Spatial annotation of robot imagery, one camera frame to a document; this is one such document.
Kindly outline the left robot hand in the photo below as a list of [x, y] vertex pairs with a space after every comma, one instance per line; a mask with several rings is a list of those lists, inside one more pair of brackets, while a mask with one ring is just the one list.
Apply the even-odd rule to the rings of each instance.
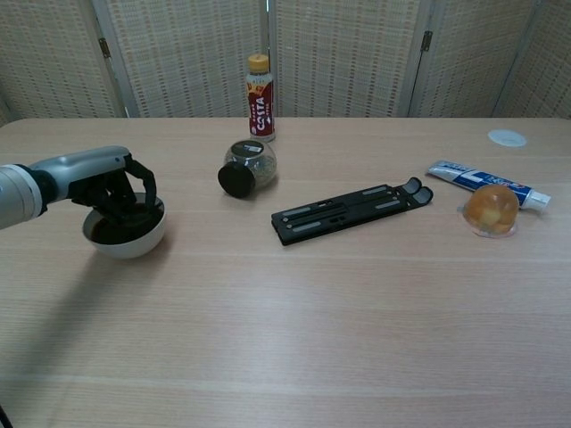
[[141, 216], [156, 211], [153, 172], [123, 146], [53, 157], [30, 165], [29, 170], [40, 179], [48, 204], [70, 200], [116, 225], [140, 223]]

